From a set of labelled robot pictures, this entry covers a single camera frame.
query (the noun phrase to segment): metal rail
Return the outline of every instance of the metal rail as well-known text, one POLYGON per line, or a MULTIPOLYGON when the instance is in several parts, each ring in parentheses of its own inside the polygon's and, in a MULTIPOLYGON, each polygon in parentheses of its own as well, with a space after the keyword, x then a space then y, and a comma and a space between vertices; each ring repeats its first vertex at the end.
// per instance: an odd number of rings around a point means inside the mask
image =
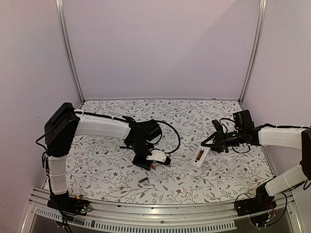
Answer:
POLYGON ((267 0, 260 0, 256 34, 255 34, 251 58, 250 58, 249 63, 248 63, 243 88, 242 88, 240 98, 239 98, 240 103, 244 102, 244 99, 245 99, 245 96, 247 93, 247 89, 249 86, 249 82, 251 80, 251 76, 252 76, 253 69, 255 66, 255 60, 256 60, 257 53, 258 53, 260 37, 261 37, 262 27, 263 27, 263 22, 264 22, 264 16, 266 13, 266 5, 267 5, 267 0))
MULTIPOLYGON (((300 232, 299 219, 296 220, 294 200, 290 192, 288 211, 291 211, 292 226, 300 232)), ((47 207, 49 191, 34 188, 28 202, 28 213, 22 233, 28 233, 35 215, 61 221, 57 210, 47 207)), ((72 225, 105 232, 123 233, 198 233, 222 232, 236 229, 238 217, 234 201, 184 204, 146 205, 90 200, 93 210, 87 216, 76 216, 72 225)), ((276 196, 277 209, 283 208, 283 195, 276 196)))
POLYGON ((82 93, 82 88, 81 88, 81 85, 79 82, 77 70, 76 70, 74 60, 73 60, 73 56, 72 56, 72 52, 71 52, 71 47, 70 47, 69 37, 68 37, 68 32, 67 32, 67 26, 66 26, 66 21, 65 21, 63 0, 56 0, 56 9, 57 9, 60 31, 61 31, 62 38, 63 38, 66 57, 68 60, 68 65, 69 65, 69 69, 71 72, 73 84, 74 84, 74 87, 76 89, 79 101, 81 103, 83 103, 85 101, 85 99, 84 99, 84 96, 82 93))

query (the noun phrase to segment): purple wall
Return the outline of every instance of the purple wall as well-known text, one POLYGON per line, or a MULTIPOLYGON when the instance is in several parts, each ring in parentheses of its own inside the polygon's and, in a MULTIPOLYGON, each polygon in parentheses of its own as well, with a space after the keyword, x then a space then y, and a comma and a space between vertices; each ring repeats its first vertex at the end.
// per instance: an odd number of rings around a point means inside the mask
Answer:
MULTIPOLYGON (((311 1, 268 1, 254 72, 244 102, 257 125, 311 125, 311 1)), ((267 147, 277 174, 301 152, 267 147)), ((311 189, 293 192, 305 232, 311 232, 311 189)))
POLYGON ((1 1, 0 24, 0 231, 16 233, 33 186, 45 179, 35 139, 62 102, 79 103, 55 1, 1 1))
POLYGON ((67 0, 86 99, 238 99, 259 1, 67 0))

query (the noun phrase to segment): black cable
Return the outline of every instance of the black cable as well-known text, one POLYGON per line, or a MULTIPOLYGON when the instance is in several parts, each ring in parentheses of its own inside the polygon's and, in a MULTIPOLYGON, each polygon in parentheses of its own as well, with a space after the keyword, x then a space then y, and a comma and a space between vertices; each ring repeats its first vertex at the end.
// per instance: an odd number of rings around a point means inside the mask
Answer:
POLYGON ((237 198, 236 198, 235 201, 234 201, 234 208, 235 208, 235 209, 237 209, 237 200, 238 200, 239 197, 242 196, 242 195, 245 195, 245 196, 247 196, 249 199, 251 199, 251 198, 249 197, 249 195, 247 195, 246 193, 241 193, 240 195, 237 196, 237 198))
POLYGON ((67 117, 67 116, 70 115, 70 114, 72 114, 72 112, 63 115, 63 116, 58 120, 58 122, 57 122, 55 125, 53 125, 52 128, 50 128, 50 130, 48 130, 46 133, 44 133, 42 136, 40 136, 40 137, 35 141, 35 143, 36 143, 37 145, 41 146, 41 147, 44 149, 44 152, 42 153, 42 156, 41 156, 42 167, 44 167, 45 157, 46 157, 46 154, 48 153, 48 149, 47 149, 44 145, 42 145, 41 143, 39 143, 39 141, 40 141, 42 138, 44 138, 46 135, 48 135, 52 130, 54 130, 54 129, 60 124, 60 122, 61 122, 65 117, 67 117))
POLYGON ((80 113, 76 112, 76 113, 77 114, 94 116, 94 117, 103 117, 103 118, 107 118, 107 119, 118 120, 118 121, 122 121, 122 122, 128 123, 125 119, 118 118, 118 117, 112 117, 112 116, 108 116, 108 115, 103 115, 103 114, 98 114, 98 113, 90 113, 90 112, 80 112, 80 113))
POLYGON ((170 151, 170 152, 164 152, 166 154, 174 153, 180 147, 180 136, 179 136, 179 133, 177 132, 177 130, 171 124, 169 124, 169 123, 167 123, 165 121, 162 121, 162 120, 155 120, 155 121, 158 122, 158 123, 162 123, 162 124, 165 124, 165 125, 169 126, 175 132, 175 134, 177 135, 177 138, 178 138, 178 145, 177 145, 177 147, 175 149, 173 149, 172 151, 170 151))
POLYGON ((230 118, 226 118, 226 117, 221 118, 220 121, 221 121, 221 120, 228 120, 228 121, 231 121, 231 122, 235 123, 234 120, 232 120, 232 119, 230 119, 230 118))
POLYGON ((303 185, 303 190, 307 190, 310 186, 311 186, 311 181, 309 182, 309 184, 307 185, 308 181, 305 182, 305 184, 303 185))
POLYGON ((276 224, 277 222, 279 222, 281 220, 281 218, 284 216, 285 212, 286 212, 286 209, 287 209, 287 196, 286 196, 285 193, 281 193, 281 194, 283 194, 284 197, 285 197, 285 207, 284 207, 284 210, 283 210, 281 216, 278 218, 277 221, 275 221, 275 222, 273 222, 271 224, 267 224, 267 226, 272 226, 272 225, 276 224))
POLYGON ((290 128, 295 128, 295 129, 311 129, 310 126, 308 127, 308 126, 293 126, 293 125, 272 125, 270 123, 265 123, 264 125, 259 125, 256 128, 263 128, 263 127, 281 128, 281 129, 290 129, 290 128))
POLYGON ((238 153, 238 154, 245 154, 245 153, 248 153, 248 152, 251 151, 251 147, 250 147, 248 144, 247 144, 247 146, 248 146, 248 151, 245 151, 245 152, 239 152, 239 151, 235 150, 233 147, 232 147, 232 150, 233 150, 234 152, 238 153))
POLYGON ((133 150, 131 147, 120 147, 120 149, 128 149, 128 150, 133 150))
POLYGON ((161 141, 161 139, 162 139, 162 136, 163 136, 163 133, 162 133, 162 131, 161 131, 161 134, 160 134, 160 138, 156 141, 156 142, 149 142, 149 141, 146 141, 148 144, 150 144, 150 145, 156 145, 156 144, 158 144, 160 141, 161 141))
MULTIPOLYGON (((51 182, 50 182, 50 181, 49 181, 49 187, 50 187, 50 191, 52 192, 52 187, 51 187, 51 182)), ((62 216, 63 229, 64 229, 67 233, 73 233, 72 230, 71 230, 71 228, 70 228, 70 225, 69 225, 68 222, 67 222, 67 219, 66 219, 66 217, 65 217, 64 212, 63 212, 62 210, 60 210, 60 208, 59 208, 58 205, 56 204, 56 201, 55 201, 55 199, 54 199, 52 193, 51 193, 51 198, 52 198, 52 201, 53 201, 54 205, 56 206, 58 212, 59 212, 60 215, 62 216)))
POLYGON ((225 126, 223 123, 221 123, 221 124, 222 124, 222 126, 224 126, 224 128, 225 128, 225 133, 227 133, 227 132, 228 132, 227 126, 225 126))

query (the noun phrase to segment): small white object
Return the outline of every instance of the small white object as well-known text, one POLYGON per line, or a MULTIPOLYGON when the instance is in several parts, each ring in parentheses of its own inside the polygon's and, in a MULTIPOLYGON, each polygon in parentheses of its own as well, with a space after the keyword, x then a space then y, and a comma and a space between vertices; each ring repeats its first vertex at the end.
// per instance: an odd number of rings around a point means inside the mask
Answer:
POLYGON ((209 153, 209 150, 209 147, 199 146, 190 164, 194 167, 202 166, 202 163, 204 162, 207 154, 209 153))
POLYGON ((147 156, 146 160, 155 160, 159 162, 165 162, 166 155, 161 150, 153 150, 151 151, 151 155, 147 156))

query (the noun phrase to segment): floral mat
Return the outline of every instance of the floral mat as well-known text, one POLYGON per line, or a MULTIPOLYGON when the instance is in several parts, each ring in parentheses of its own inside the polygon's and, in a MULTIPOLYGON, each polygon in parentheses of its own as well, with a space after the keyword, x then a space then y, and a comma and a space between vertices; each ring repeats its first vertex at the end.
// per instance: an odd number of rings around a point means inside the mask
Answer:
MULTIPOLYGON (((198 145, 215 131, 211 121, 241 111, 236 101, 210 100, 101 100, 87 101, 83 110, 139 121, 164 120, 181 136, 181 146, 171 154, 171 165, 146 171, 134 166, 134 153, 120 149, 123 141, 100 136, 74 138, 67 156, 67 185, 71 195, 92 200, 140 204, 189 204, 233 200, 240 193, 253 195, 256 187, 272 178, 260 147, 248 153, 210 152, 200 168, 190 165, 198 145), (138 183, 148 177, 149 181, 138 183)), ((226 122, 231 131, 233 125, 226 122)), ((163 138, 156 146, 170 151, 177 137, 161 124, 163 138)), ((237 151, 247 151, 238 147, 237 151)))

